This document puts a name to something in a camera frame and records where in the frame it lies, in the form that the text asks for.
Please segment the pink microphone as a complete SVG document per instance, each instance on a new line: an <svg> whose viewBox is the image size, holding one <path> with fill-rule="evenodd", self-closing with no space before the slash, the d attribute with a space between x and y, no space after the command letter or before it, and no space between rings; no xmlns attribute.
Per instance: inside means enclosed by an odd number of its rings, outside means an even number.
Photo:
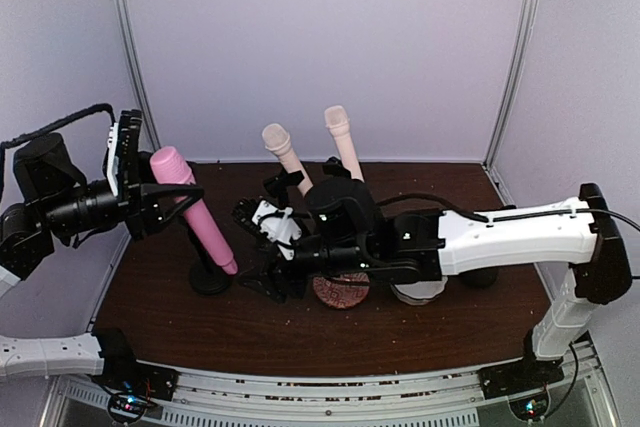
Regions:
<svg viewBox="0 0 640 427"><path fill-rule="evenodd" d="M196 179L186 159L173 146L165 146L152 154L150 167L159 184L196 187ZM204 200L188 207L183 217L196 239L214 264L230 276L238 273L234 254L220 231Z"/></svg>

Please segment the cream microphone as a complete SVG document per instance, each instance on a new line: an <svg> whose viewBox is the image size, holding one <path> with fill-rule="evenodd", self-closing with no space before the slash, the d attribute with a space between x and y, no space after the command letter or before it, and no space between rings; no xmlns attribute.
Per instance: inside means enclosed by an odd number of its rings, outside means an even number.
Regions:
<svg viewBox="0 0 640 427"><path fill-rule="evenodd" d="M350 120L343 106L335 105L324 111L326 127L336 144L343 166L351 177L364 181L360 162L351 137Z"/></svg>
<svg viewBox="0 0 640 427"><path fill-rule="evenodd" d="M278 158L287 173L300 172L303 175L298 190L305 196L313 187L313 183L293 148L289 132L280 124L271 123L262 130L262 139L265 148Z"/></svg>

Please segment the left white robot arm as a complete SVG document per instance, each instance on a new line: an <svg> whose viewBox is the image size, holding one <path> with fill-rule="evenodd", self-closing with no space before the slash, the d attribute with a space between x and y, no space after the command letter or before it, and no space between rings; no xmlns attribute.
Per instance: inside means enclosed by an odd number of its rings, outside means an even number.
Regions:
<svg viewBox="0 0 640 427"><path fill-rule="evenodd" d="M111 120L104 177L90 182L73 163L61 129L91 115ZM90 237L124 224L143 239L166 229L202 200L194 184L160 184L150 172L150 156L139 149L142 114L94 104L34 132L4 141L12 150L13 175L23 196L1 215L1 291L26 280L55 251L54 243L78 248ZM72 337L2 337L1 377L88 375L130 381L140 365L125 335L106 329Z"/></svg>

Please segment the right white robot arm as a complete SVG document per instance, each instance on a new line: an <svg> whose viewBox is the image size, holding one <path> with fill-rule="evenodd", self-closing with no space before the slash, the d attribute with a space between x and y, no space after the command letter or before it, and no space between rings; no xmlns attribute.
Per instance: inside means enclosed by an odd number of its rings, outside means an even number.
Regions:
<svg viewBox="0 0 640 427"><path fill-rule="evenodd" d="M437 196L429 201L427 210L387 217L365 183L342 177L312 187L301 213L286 201L240 200L234 220L268 253L239 281L277 302L303 297L317 279L357 289L386 283L415 297L453 276L487 285L497 267L563 262L562 290L524 341L524 358L537 362L562 358L593 311L632 286L622 216L593 183L575 197L524 209L474 212Z"/></svg>

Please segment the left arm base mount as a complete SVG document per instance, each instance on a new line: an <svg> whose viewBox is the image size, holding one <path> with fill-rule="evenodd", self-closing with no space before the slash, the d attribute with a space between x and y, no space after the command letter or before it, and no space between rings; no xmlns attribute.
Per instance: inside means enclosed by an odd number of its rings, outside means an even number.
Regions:
<svg viewBox="0 0 640 427"><path fill-rule="evenodd" d="M136 363L131 369L90 376L106 395L106 412L117 424L128 426L146 414L161 410L160 401L173 399L179 372L168 367Z"/></svg>

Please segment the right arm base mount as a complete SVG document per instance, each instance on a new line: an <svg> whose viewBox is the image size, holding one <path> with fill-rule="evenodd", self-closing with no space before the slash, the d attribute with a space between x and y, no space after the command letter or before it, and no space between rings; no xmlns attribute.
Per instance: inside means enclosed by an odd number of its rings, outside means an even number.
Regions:
<svg viewBox="0 0 640 427"><path fill-rule="evenodd" d="M520 421L541 421L551 409L548 387L564 379L559 361L525 361L484 367L478 371L486 400L504 398Z"/></svg>

